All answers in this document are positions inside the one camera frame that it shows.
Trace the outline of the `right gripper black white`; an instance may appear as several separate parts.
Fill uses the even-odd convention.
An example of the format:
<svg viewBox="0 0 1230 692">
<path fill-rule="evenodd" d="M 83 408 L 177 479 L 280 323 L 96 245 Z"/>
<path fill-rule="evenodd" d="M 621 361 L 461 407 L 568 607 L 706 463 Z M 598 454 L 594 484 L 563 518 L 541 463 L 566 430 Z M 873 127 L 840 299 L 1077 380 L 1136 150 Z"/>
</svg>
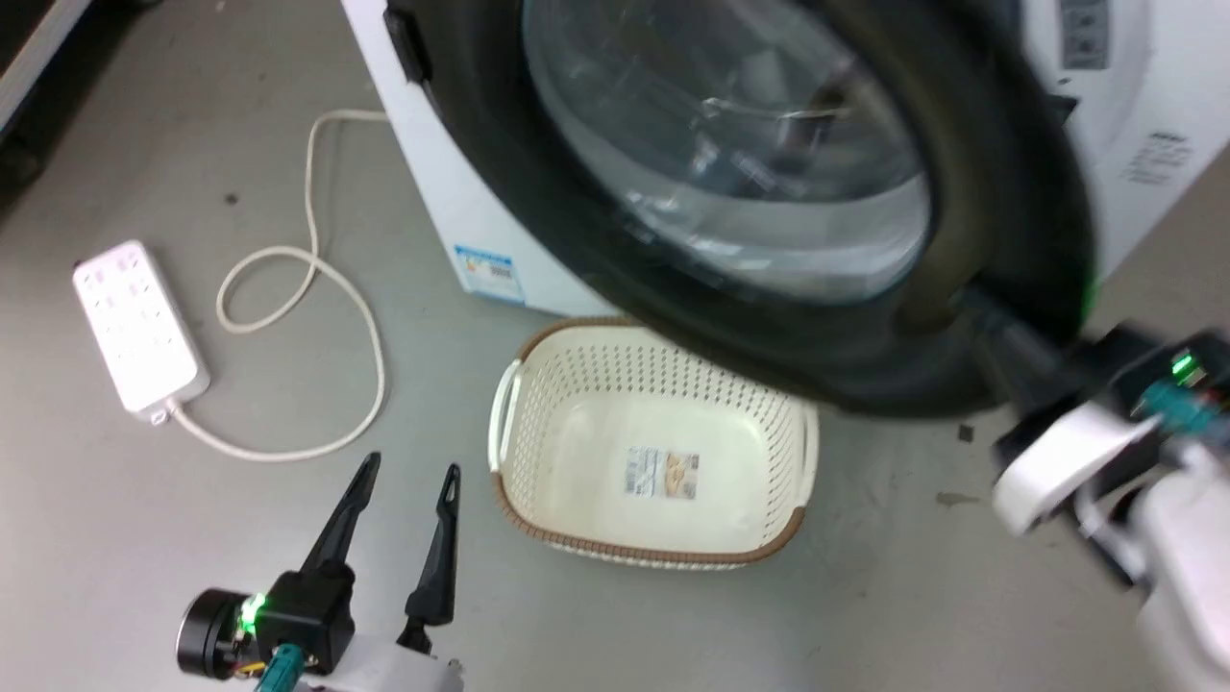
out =
<svg viewBox="0 0 1230 692">
<path fill-rule="evenodd" d="M 1027 533 L 1068 513 L 1077 490 L 1102 497 L 1159 465 L 1165 439 L 1228 460 L 1228 332 L 1164 340 L 1119 324 L 1061 352 L 982 288 L 959 294 L 972 356 L 1018 412 L 996 442 L 998 520 Z"/>
</svg>

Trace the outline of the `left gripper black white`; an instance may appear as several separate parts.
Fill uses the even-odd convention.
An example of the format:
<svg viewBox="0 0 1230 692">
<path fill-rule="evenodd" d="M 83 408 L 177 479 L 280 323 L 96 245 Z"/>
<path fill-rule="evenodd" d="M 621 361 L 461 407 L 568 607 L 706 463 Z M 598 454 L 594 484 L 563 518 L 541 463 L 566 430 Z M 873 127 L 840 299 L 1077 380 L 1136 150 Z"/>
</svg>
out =
<svg viewBox="0 0 1230 692">
<path fill-rule="evenodd" d="M 348 553 L 357 517 L 371 500 L 381 452 L 370 452 L 335 504 L 300 572 L 264 594 L 208 588 L 184 611 L 176 635 L 181 674 L 246 680 L 255 691 L 461 691 L 458 664 L 435 658 L 428 631 L 453 622 L 458 578 L 461 468 L 449 465 L 435 500 L 435 530 L 394 639 L 355 631 L 355 574 Z"/>
</svg>

